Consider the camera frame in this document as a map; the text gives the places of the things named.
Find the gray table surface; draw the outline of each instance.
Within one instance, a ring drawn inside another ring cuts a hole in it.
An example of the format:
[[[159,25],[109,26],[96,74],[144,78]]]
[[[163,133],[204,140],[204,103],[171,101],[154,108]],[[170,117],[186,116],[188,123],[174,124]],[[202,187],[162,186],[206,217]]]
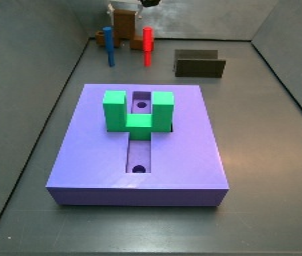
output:
[[[218,49],[222,79],[176,78],[175,49]],[[250,43],[128,44],[108,67],[93,42],[68,81],[0,219],[0,252],[302,253],[302,112]],[[57,206],[45,182],[85,83],[198,84],[230,192],[218,208]]]

